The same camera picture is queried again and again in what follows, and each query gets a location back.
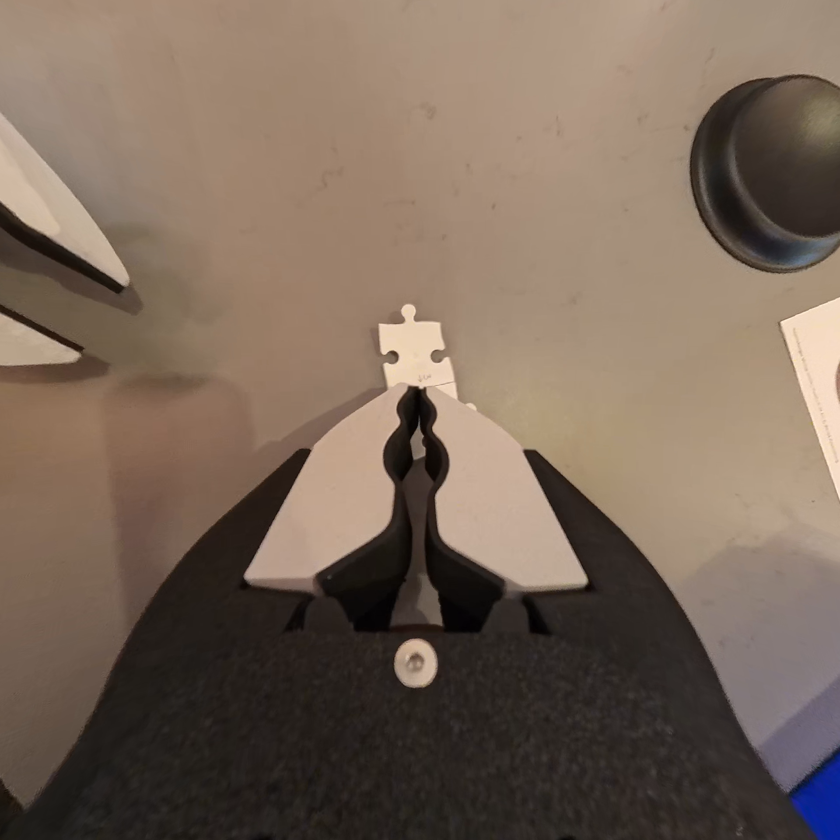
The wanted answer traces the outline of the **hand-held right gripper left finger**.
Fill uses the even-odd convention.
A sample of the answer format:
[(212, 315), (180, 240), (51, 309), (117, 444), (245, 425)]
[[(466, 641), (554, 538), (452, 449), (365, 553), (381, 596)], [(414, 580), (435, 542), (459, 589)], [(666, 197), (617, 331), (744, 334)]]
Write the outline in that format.
[(352, 623), (396, 597), (413, 551), (403, 482), (420, 395), (395, 385), (309, 450), (245, 572), (249, 586), (331, 597)]

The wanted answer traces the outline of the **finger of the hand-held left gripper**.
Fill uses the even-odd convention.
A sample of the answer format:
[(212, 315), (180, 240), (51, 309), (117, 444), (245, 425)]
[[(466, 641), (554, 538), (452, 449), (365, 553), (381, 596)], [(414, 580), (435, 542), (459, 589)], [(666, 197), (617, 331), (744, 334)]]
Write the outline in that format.
[(130, 276), (69, 187), (1, 117), (1, 225), (28, 248), (121, 293)]
[(83, 348), (1, 307), (1, 365), (61, 365), (81, 359)]

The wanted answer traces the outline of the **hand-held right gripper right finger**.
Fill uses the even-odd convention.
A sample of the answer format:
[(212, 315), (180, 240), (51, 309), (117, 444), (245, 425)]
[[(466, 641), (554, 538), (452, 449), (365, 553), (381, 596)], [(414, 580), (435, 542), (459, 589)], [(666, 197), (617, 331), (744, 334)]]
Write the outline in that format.
[(432, 481), (427, 576), (445, 624), (476, 631), (505, 599), (584, 591), (587, 573), (518, 441), (437, 387), (418, 405)]

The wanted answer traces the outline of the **white puzzle piece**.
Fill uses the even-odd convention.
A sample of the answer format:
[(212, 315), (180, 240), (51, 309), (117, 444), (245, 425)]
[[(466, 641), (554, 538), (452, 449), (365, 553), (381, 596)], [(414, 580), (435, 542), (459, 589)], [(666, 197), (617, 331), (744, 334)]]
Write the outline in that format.
[(385, 361), (382, 369), (385, 386), (410, 385), (419, 388), (436, 387), (458, 399), (455, 370), (451, 359), (444, 355), (435, 360), (435, 353), (445, 352), (440, 322), (417, 321), (416, 308), (407, 303), (401, 309), (402, 322), (378, 325), (380, 353), (395, 354), (394, 362)]
[(451, 466), (463, 459), (482, 418), (476, 405), (461, 401), (453, 384), (415, 389), (409, 418), (409, 445), (421, 459), (434, 487), (446, 480)]

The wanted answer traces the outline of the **white printed instruction leaflet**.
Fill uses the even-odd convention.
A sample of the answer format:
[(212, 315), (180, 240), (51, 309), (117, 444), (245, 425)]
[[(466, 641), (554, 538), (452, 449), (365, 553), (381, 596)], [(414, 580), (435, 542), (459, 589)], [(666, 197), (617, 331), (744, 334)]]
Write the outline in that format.
[(839, 492), (839, 300), (780, 323), (836, 492)]

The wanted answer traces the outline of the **black round stand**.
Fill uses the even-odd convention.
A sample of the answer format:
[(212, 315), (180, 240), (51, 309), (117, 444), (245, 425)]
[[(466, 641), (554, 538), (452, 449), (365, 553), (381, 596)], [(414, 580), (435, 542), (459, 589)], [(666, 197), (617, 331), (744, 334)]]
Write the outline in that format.
[(815, 76), (751, 79), (719, 97), (689, 158), (710, 235), (756, 270), (811, 268), (839, 246), (839, 87)]

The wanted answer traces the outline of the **blue object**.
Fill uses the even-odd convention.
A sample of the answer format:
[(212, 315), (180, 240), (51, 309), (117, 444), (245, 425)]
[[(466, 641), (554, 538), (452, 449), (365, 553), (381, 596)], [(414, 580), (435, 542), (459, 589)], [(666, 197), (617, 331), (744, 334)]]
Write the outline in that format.
[(791, 793), (791, 801), (819, 839), (839, 839), (839, 754)]

